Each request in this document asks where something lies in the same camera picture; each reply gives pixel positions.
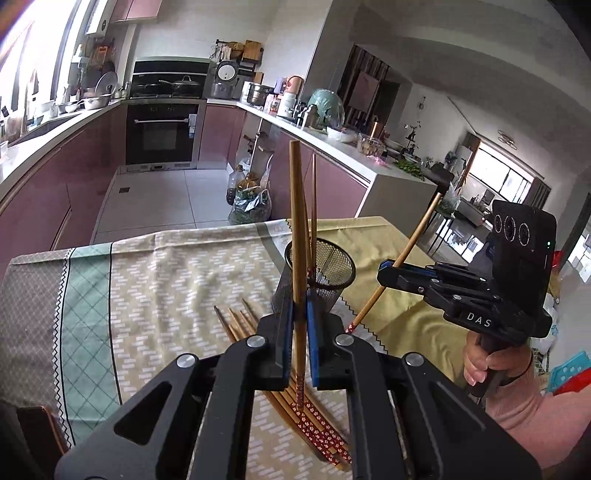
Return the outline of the person right hand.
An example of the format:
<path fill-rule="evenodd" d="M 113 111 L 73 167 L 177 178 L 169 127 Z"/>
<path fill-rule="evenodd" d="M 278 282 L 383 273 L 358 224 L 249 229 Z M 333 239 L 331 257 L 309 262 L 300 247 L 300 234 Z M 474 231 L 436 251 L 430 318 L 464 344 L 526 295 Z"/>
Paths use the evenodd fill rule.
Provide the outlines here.
<path fill-rule="evenodd" d="M 523 375 L 533 361 L 527 344 L 488 353 L 482 346 L 481 335 L 473 331 L 467 333 L 463 355 L 464 378 L 472 389 L 483 385 L 494 372 L 501 372 L 503 381 L 513 381 Z"/>

